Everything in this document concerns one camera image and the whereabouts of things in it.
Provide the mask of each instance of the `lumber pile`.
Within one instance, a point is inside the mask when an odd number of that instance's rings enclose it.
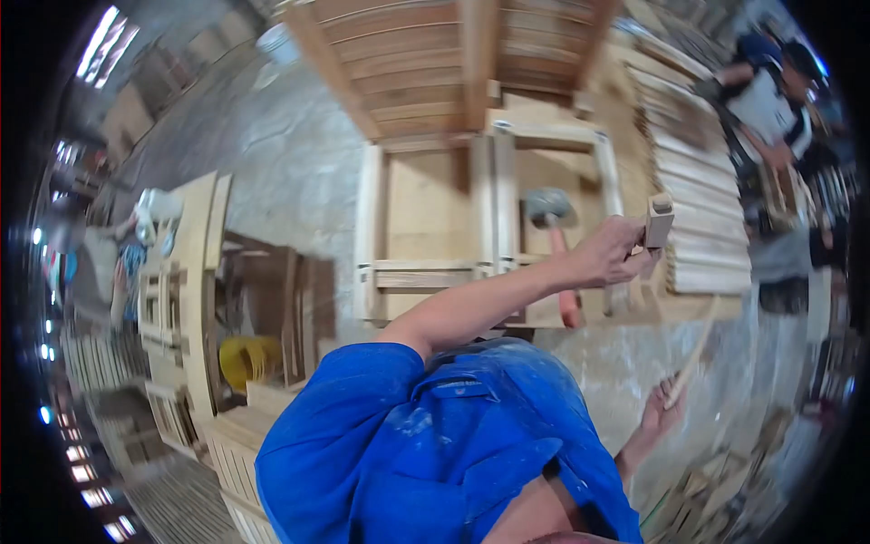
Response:
[[[736,173],[712,106],[686,88],[629,68],[638,127],[649,144],[648,172],[671,195],[668,288],[740,294],[752,285]]]

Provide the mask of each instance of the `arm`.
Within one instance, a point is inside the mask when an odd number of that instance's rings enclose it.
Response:
[[[606,218],[568,253],[431,296],[390,323],[375,341],[404,344],[426,360],[471,341],[548,295],[629,281],[658,257],[646,250],[631,256],[644,228],[642,219]]]
[[[665,401],[676,381],[676,376],[672,376],[663,379],[653,388],[646,399],[640,425],[613,458],[623,487],[628,487],[628,482],[637,472],[640,463],[653,452],[671,428],[683,419],[683,414],[686,412],[686,389],[683,389],[676,404],[670,410],[665,409]]]
[[[794,162],[792,148],[789,147],[785,140],[780,140],[774,145],[767,145],[761,140],[761,138],[755,136],[753,132],[748,130],[745,126],[741,126],[740,131],[743,132],[743,135],[746,136],[749,143],[752,144],[759,155],[761,155],[764,162],[774,170],[782,170]]]

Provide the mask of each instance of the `wooden block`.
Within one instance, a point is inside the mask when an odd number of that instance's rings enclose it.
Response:
[[[248,406],[275,417],[281,415],[302,390],[301,387],[290,389],[261,381],[249,381],[247,385]]]
[[[646,210],[646,234],[644,246],[658,249],[667,245],[667,235],[673,223],[673,201],[667,193],[653,195],[648,199]]]

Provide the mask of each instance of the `wooden slat panel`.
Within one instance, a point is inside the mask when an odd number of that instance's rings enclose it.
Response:
[[[586,24],[592,22],[592,7],[579,2],[566,2],[565,0],[503,0],[502,7],[506,10],[528,11],[548,17],[572,19]]]
[[[371,116],[376,121],[392,121],[393,119],[424,118],[435,115],[457,115],[462,113],[458,102],[436,102],[433,104],[409,104],[394,108],[372,110]]]
[[[382,57],[364,58],[347,63],[345,68],[351,79],[360,79],[399,71],[450,66],[462,66],[462,50],[460,48],[403,51]]]
[[[393,91],[396,89],[416,89],[418,87],[435,87],[439,85],[462,84],[462,69],[427,68],[425,70],[402,71],[384,76],[365,77],[354,82],[360,92],[365,95],[376,92]]]
[[[502,17],[507,26],[550,32],[578,39],[587,39],[591,31],[591,27],[588,24],[548,17],[529,11],[502,10]]]
[[[434,24],[456,23],[458,13],[452,0],[430,0],[419,3],[395,3],[332,19],[320,26],[326,38],[338,44],[355,37],[388,30],[414,28]]]
[[[569,77],[577,71],[577,67],[573,64],[545,58],[520,57],[517,55],[502,55],[500,63],[507,70],[539,71],[564,77]]]
[[[360,11],[374,10],[395,3],[413,3],[414,0],[317,0],[314,17],[320,23]]]
[[[342,62],[380,57],[407,51],[452,49],[459,47],[459,25],[440,24],[416,29],[390,30],[335,44]]]
[[[518,40],[502,40],[501,52],[505,56],[517,55],[521,57],[543,58],[569,64],[576,64],[580,60],[580,55],[572,51],[529,44]]]
[[[552,32],[530,30],[508,26],[502,29],[502,40],[507,41],[514,47],[519,44],[528,44],[538,47],[549,47],[562,51],[580,53],[586,47],[586,40],[582,38],[562,36]]]
[[[414,104],[435,104],[437,102],[461,102],[461,85],[437,85],[419,89],[397,89],[366,95],[364,105],[369,110],[382,110]]]
[[[347,115],[366,138],[380,138],[381,134],[368,111],[362,107],[362,97],[351,85],[347,73],[338,61],[337,52],[326,42],[321,29],[317,27],[311,14],[309,3],[288,5],[282,16],[293,36],[297,47],[305,54],[307,61],[313,64],[327,86],[345,108]]]
[[[427,132],[459,131],[465,126],[465,116],[441,115],[428,118],[397,119],[379,123],[386,136],[426,134]]]

